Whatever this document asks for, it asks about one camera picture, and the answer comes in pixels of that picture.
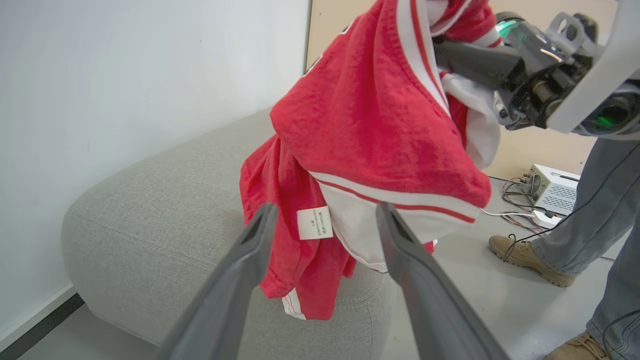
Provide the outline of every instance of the tan boot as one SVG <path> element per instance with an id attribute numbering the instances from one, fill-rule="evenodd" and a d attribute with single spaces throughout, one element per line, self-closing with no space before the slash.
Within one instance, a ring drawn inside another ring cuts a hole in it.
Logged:
<path id="1" fill-rule="evenodd" d="M 588 331 L 555 349 L 545 360 L 611 360 Z"/>
<path id="2" fill-rule="evenodd" d="M 504 254 L 511 244 L 513 244 L 513 239 L 505 236 L 493 235 L 489 238 L 489 248 L 501 259 L 504 259 Z M 511 255 L 507 258 L 509 264 L 532 268 L 539 272 L 544 280 L 561 288 L 571 286 L 575 281 L 575 276 L 559 274 L 544 264 L 533 251 L 529 241 L 517 243 L 515 249 L 512 250 Z"/>

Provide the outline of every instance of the gray jeans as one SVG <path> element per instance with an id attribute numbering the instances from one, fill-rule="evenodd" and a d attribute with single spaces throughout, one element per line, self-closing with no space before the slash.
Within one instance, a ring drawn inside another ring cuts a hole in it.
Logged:
<path id="1" fill-rule="evenodd" d="M 638 144 L 598 139 L 584 166 L 575 209 L 605 181 L 607 174 Z M 613 320 L 640 308 L 640 149 L 608 178 L 598 195 L 548 236 L 532 241 L 536 254 L 561 274 L 579 275 L 634 224 L 609 271 L 600 304 L 587 330 L 603 346 L 602 332 Z M 640 359 L 640 315 L 607 332 L 613 359 Z"/>

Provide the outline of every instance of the clothing label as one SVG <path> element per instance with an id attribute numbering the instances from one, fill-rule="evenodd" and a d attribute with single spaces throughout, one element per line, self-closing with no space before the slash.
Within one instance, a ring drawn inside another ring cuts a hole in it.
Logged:
<path id="1" fill-rule="evenodd" d="M 333 238 L 329 207 L 298 210 L 300 240 Z"/>

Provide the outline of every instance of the gray upholstery fabric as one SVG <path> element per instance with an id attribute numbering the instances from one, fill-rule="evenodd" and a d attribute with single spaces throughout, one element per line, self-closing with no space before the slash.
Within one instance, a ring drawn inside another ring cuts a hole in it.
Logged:
<path id="1" fill-rule="evenodd" d="M 142 161 L 69 209 L 62 247 L 88 307 L 147 341 L 162 341 L 243 229 L 243 160 L 273 134 L 261 111 Z M 257 288 L 240 359 L 379 359 L 396 286 L 359 266 L 328 322 L 297 320 Z"/>

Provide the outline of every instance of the wooden board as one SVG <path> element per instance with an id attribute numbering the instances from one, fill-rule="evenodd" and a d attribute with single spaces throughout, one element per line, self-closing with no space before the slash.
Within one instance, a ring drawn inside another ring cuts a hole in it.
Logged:
<path id="1" fill-rule="evenodd" d="M 374 0 L 313 0 L 307 53 L 307 68 L 353 19 L 366 12 Z M 600 32 L 611 28 L 616 11 L 614 0 L 491 0 L 495 12 L 519 13 L 542 30 L 559 12 L 582 12 L 600 24 Z M 594 138 L 566 135 L 538 128 L 502 131 L 498 154 L 485 170 L 489 176 L 510 179 L 522 176 L 531 164 L 580 174 Z"/>

